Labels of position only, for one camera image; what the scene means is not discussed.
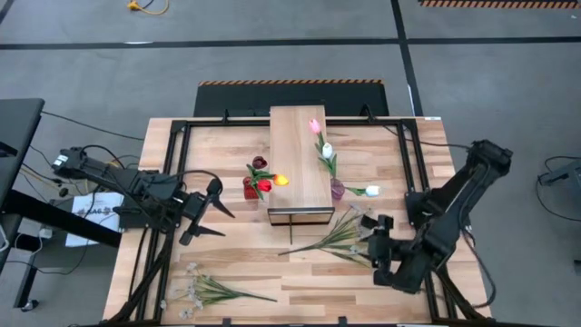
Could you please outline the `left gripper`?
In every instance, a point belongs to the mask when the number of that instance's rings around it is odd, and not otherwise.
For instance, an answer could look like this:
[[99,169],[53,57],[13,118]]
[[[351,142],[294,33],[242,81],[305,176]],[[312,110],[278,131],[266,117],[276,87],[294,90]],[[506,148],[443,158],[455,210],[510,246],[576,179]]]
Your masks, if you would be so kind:
[[208,206],[211,204],[218,211],[234,218],[231,211],[221,202],[219,195],[222,192],[222,183],[213,178],[206,188],[206,194],[199,192],[191,193],[183,202],[182,214],[192,222],[190,226],[182,233],[179,244],[189,245],[194,237],[203,234],[224,236],[224,233],[206,228],[200,225],[202,217],[205,215]]

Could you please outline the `dark red artificial tulip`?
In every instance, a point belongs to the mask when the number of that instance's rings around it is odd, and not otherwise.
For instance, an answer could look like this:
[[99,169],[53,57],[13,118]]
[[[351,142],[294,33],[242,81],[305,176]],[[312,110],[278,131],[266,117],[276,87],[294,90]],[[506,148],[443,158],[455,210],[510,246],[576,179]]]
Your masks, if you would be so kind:
[[256,182],[260,178],[269,174],[267,171],[264,171],[264,168],[266,168],[267,165],[267,161],[262,156],[255,156],[251,163],[247,164],[252,182]]

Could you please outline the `white printed paper sheet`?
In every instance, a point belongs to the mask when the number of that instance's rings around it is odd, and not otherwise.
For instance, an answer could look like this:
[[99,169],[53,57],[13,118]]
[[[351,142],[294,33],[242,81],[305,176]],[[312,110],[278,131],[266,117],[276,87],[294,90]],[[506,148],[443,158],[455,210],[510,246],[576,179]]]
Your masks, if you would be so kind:
[[113,211],[121,206],[123,196],[118,193],[95,193],[94,195],[76,196],[73,200],[72,213],[92,223],[119,232],[119,215]]

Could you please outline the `black metal table frame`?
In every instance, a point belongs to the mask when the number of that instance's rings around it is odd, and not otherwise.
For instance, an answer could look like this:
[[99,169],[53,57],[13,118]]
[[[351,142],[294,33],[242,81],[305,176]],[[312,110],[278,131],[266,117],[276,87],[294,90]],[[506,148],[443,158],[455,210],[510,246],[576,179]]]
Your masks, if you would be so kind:
[[142,152],[145,169],[183,169],[190,190],[201,190],[207,171],[223,182],[222,202],[234,218],[210,209],[203,224],[224,236],[201,236],[188,246],[174,243],[165,278],[155,278],[144,314],[160,316],[167,327],[182,324],[178,317],[187,302],[172,302],[166,311],[157,308],[174,286],[186,279],[185,265],[197,262],[210,274],[256,279],[260,293],[278,302],[240,298],[212,305],[195,313],[193,327],[219,326],[224,319],[232,327],[308,327],[337,325],[345,317],[351,325],[428,323],[434,317],[459,317],[437,279],[426,282],[416,295],[377,286],[372,273],[357,263],[322,251],[279,256],[322,239],[352,205],[394,219],[392,236],[411,238],[404,195],[410,189],[441,186],[454,173],[446,135],[438,119],[334,117],[326,124],[327,135],[339,152],[339,175],[348,184],[376,184],[376,198],[346,194],[333,204],[327,224],[273,225],[268,200],[245,200],[242,180],[247,163],[255,155],[270,153],[270,123],[265,117],[235,117],[228,123],[218,118],[153,118],[148,125]]

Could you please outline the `yellow orange artificial tulip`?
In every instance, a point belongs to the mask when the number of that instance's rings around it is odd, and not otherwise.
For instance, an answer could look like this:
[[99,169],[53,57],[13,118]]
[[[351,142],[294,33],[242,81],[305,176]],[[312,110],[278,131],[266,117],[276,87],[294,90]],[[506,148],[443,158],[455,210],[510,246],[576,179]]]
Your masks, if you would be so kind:
[[270,173],[265,173],[265,174],[260,174],[257,176],[258,178],[258,183],[273,183],[275,185],[278,186],[285,186],[289,184],[289,180],[286,176],[284,176],[283,174],[270,174]]

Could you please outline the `pink artificial tulip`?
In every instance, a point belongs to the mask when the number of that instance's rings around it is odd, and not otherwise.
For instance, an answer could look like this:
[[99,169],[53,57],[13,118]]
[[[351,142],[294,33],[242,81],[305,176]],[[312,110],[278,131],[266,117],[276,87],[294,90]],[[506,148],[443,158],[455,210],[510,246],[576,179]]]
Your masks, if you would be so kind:
[[321,124],[319,123],[318,120],[316,120],[316,119],[309,120],[309,127],[310,127],[311,131],[317,136],[316,144],[329,143],[325,140],[325,137],[323,136],[322,127],[321,127]]

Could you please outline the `red glass vase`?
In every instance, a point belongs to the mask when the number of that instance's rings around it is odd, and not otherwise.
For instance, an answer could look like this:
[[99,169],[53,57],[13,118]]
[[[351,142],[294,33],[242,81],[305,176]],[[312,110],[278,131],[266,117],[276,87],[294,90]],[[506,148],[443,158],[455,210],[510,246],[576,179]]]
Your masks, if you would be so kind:
[[252,179],[250,177],[245,177],[242,180],[243,184],[243,194],[245,200],[256,200],[259,198],[257,191],[252,186]]

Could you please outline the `black floor device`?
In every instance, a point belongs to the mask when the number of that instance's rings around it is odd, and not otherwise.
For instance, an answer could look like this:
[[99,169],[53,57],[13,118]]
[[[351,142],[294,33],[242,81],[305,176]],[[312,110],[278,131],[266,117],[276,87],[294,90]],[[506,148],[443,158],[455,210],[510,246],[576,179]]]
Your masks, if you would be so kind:
[[[555,169],[549,167],[549,163],[555,160],[569,160],[570,163],[561,165]],[[547,172],[538,176],[538,181],[543,186],[549,186],[561,180],[568,180],[574,186],[581,189],[581,157],[558,155],[547,158],[544,161]]]

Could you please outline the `black hazard striped floor mat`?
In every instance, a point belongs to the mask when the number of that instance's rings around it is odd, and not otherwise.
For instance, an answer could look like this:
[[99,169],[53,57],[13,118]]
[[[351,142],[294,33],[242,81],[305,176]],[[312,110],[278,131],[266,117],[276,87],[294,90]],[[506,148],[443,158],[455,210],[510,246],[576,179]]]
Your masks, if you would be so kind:
[[388,116],[380,79],[202,81],[195,117],[267,116],[273,106],[322,105],[328,116]]

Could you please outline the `white and blue artificial tulip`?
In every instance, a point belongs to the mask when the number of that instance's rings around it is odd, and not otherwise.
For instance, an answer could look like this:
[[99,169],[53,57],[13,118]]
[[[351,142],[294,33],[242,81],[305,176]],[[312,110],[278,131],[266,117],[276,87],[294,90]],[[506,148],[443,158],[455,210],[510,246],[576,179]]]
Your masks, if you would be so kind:
[[369,185],[365,188],[346,187],[346,190],[354,193],[357,196],[376,197],[379,195],[380,187],[377,185]]

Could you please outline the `wooden shelf black metal frame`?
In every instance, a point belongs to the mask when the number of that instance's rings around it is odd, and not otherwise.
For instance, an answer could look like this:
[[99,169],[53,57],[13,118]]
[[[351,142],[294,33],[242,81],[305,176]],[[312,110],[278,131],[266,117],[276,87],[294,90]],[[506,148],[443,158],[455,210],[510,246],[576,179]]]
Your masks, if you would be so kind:
[[270,171],[282,174],[286,186],[269,194],[267,213],[273,225],[327,224],[335,212],[330,173],[320,160],[310,121],[326,131],[322,105],[273,106],[270,110]]

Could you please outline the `black desk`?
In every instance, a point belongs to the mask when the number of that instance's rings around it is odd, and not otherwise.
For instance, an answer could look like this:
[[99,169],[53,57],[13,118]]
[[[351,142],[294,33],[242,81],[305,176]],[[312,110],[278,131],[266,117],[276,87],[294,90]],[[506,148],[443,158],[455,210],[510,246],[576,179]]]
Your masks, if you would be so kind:
[[40,123],[43,107],[44,100],[40,98],[0,99],[0,273],[20,235],[18,228],[24,218],[113,248],[120,245],[119,232],[13,188]]

